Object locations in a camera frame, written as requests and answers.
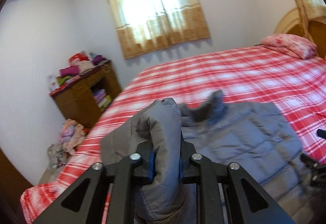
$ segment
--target gray jacket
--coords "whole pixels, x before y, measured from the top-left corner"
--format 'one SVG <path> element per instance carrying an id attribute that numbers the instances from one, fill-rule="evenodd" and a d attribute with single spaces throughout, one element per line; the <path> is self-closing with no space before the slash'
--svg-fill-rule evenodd
<path id="1" fill-rule="evenodd" d="M 167 98 L 136 113 L 101 142 L 104 164 L 112 164 L 152 140 L 156 177 L 136 192 L 136 219 L 147 223 L 195 224 L 196 188 L 179 183 L 180 134 L 213 162 L 238 162 L 297 222 L 313 216 L 309 173 L 301 143 L 272 103 L 223 103 L 214 92 L 196 109 Z"/>

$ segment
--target folded clothes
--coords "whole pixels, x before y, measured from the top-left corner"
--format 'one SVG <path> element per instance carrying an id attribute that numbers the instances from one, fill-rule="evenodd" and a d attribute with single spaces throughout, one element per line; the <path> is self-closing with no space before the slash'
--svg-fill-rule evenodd
<path id="1" fill-rule="evenodd" d="M 77 75 L 77 76 L 72 77 L 71 79 L 68 79 L 68 80 L 66 81 L 66 83 L 67 83 L 67 84 L 70 84 L 70 83 L 73 83 L 74 81 L 76 81 L 76 80 L 78 80 L 78 79 L 80 79 L 80 75 Z"/>
<path id="2" fill-rule="evenodd" d="M 96 65 L 97 63 L 103 61 L 105 58 L 103 56 L 101 56 L 100 54 L 95 56 L 95 58 L 92 60 L 92 63 L 94 65 Z"/>
<path id="3" fill-rule="evenodd" d="M 94 52 L 86 52 L 89 61 L 93 61 L 93 59 L 97 56 Z"/>
<path id="4" fill-rule="evenodd" d="M 63 85 L 68 79 L 71 79 L 71 76 L 57 77 L 57 82 L 59 86 Z"/>
<path id="5" fill-rule="evenodd" d="M 110 95 L 107 95 L 97 105 L 99 107 L 106 108 L 110 104 L 111 101 L 112 101 L 112 99 L 111 99 Z"/>
<path id="6" fill-rule="evenodd" d="M 99 91 L 95 92 L 93 96 L 96 103 L 99 103 L 106 96 L 105 89 L 100 89 Z"/>
<path id="7" fill-rule="evenodd" d="M 79 73 L 83 73 L 86 70 L 93 69 L 95 67 L 91 61 L 87 60 L 77 62 L 76 65 L 79 68 Z"/>
<path id="8" fill-rule="evenodd" d="M 71 66 L 68 68 L 60 69 L 60 76 L 76 76 L 79 74 L 79 67 L 78 66 Z"/>

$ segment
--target arched headboard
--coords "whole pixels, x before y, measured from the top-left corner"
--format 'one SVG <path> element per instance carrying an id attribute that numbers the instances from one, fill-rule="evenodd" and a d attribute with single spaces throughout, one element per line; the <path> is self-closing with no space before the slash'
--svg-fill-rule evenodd
<path id="1" fill-rule="evenodd" d="M 274 33 L 288 33 L 303 36 L 297 8 L 290 10 L 281 19 Z M 318 46 L 318 55 L 326 59 L 326 17 L 317 18 L 309 23 L 309 33 Z"/>

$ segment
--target red and white plaid blanket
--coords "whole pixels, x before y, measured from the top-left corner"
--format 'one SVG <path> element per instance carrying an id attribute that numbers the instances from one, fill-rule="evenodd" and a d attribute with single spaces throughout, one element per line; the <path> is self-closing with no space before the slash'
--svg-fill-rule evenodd
<path id="1" fill-rule="evenodd" d="M 102 115 L 58 179 L 23 193 L 27 223 L 100 161 L 100 140 L 137 111 L 166 97 L 197 107 L 219 89 L 225 102 L 274 102 L 307 153 L 320 161 L 326 158 L 326 140 L 316 136 L 317 129 L 326 130 L 326 60 L 301 60 L 261 46 L 204 54 L 141 72 Z"/>

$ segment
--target wooden cabinet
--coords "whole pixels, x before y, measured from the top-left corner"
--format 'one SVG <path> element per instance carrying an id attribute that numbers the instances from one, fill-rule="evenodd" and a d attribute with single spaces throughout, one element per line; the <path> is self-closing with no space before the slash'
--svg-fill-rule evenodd
<path id="1" fill-rule="evenodd" d="M 105 89 L 112 100 L 121 92 L 110 61 L 90 70 L 65 89 L 53 94 L 52 98 L 66 119 L 76 120 L 86 128 L 92 128 L 104 111 L 95 101 L 92 94 L 94 89 Z"/>

